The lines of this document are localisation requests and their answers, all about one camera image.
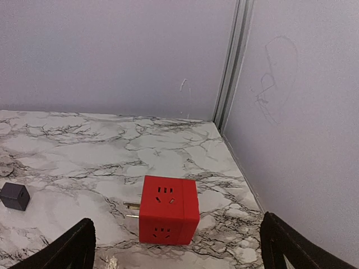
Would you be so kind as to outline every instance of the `power socket cube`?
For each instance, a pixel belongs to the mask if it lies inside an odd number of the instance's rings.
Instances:
[[[24,185],[6,182],[0,191],[0,200],[8,208],[25,211],[30,195]]]
[[[188,245],[200,221],[194,180],[145,176],[140,242]]]

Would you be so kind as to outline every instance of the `scribble on wall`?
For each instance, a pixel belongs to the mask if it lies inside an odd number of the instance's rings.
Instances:
[[[261,77],[255,104],[272,125],[282,121],[283,108],[293,90],[298,71],[298,50],[286,36],[277,36],[265,46],[269,70]]]

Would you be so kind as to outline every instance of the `gray wall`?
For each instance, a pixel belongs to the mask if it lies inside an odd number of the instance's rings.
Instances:
[[[264,210],[359,267],[359,2],[255,1],[224,134]]]
[[[0,2],[0,109],[212,119],[235,0]]]

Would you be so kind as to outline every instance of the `marble tabletop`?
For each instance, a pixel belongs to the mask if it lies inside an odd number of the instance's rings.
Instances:
[[[83,217],[96,228],[94,268],[263,268],[263,218],[211,122],[0,111],[0,187],[27,186],[25,212],[0,204],[0,269],[36,253]],[[201,221],[188,246],[140,244],[144,175],[197,182]]]

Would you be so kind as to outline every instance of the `small dark box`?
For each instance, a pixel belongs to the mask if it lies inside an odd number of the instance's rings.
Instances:
[[[25,211],[30,195],[24,185],[6,182],[0,191],[0,200],[8,208]]]

